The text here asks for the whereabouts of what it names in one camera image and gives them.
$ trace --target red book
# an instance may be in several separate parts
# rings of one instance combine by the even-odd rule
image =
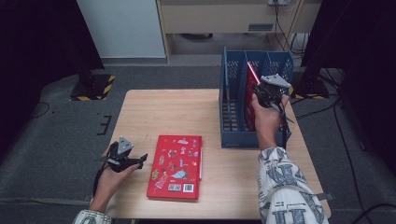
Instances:
[[[256,71],[254,70],[253,66],[251,65],[250,62],[247,62],[247,85],[245,89],[245,102],[244,102],[244,117],[245,117],[245,123],[247,125],[247,128],[250,131],[256,131],[256,127],[254,125],[254,108],[251,106],[251,96],[253,94],[253,85],[259,85],[260,79],[256,74]]]
[[[147,196],[198,200],[201,161],[202,136],[160,135]]]

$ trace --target dark curtain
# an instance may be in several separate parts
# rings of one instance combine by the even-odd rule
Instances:
[[[29,119],[42,88],[80,75],[76,65],[104,68],[77,1],[0,0],[0,158]]]
[[[306,47],[302,85],[321,68],[341,68],[339,93],[364,148],[377,152],[396,174],[396,1],[323,0]]]

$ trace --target hand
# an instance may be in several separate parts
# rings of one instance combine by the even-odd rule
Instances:
[[[289,102],[289,96],[282,95],[282,105],[286,106]],[[279,112],[274,108],[265,108],[259,104],[257,95],[253,93],[251,105],[254,108],[255,114],[255,126],[257,137],[259,139],[260,149],[266,149],[269,147],[277,147],[275,135],[276,131],[280,126],[281,117]]]
[[[122,181],[131,173],[134,172],[139,167],[140,164],[135,164],[122,172],[114,172],[108,165],[106,165],[105,170],[99,178],[98,185],[96,188],[95,196],[88,207],[88,209],[96,212],[104,213],[106,207],[111,197],[116,193],[118,187]]]

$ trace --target hazard tape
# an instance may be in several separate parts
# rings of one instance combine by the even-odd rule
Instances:
[[[77,97],[70,97],[71,101],[90,101],[90,100],[104,100],[106,99],[108,93],[110,92],[111,86],[113,85],[114,79],[116,76],[110,76],[108,78],[108,82],[106,84],[106,87],[103,90],[103,93],[101,95],[96,95],[96,96],[77,96]]]
[[[298,94],[294,92],[294,88],[291,86],[289,88],[289,96],[291,99],[327,99],[329,94]]]

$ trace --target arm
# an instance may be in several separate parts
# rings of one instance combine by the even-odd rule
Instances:
[[[286,106],[289,102],[289,96],[282,96],[282,105]],[[259,139],[260,149],[276,147],[276,130],[279,128],[281,117],[279,112],[274,108],[265,108],[259,104],[256,94],[252,96],[251,102],[255,114],[255,126],[257,137]]]
[[[110,224],[111,217],[105,215],[106,207],[111,197],[116,193],[117,188],[122,181],[130,175],[140,164],[135,164],[122,172],[116,173],[110,167],[106,167],[102,172],[96,193],[88,207],[88,210],[82,210],[78,213],[73,223],[80,224],[96,223],[96,224]]]
[[[282,96],[286,106],[289,97]],[[300,168],[276,145],[281,117],[273,108],[259,105],[253,94],[252,106],[259,139],[259,208],[262,223],[328,223],[320,201],[309,188]]]

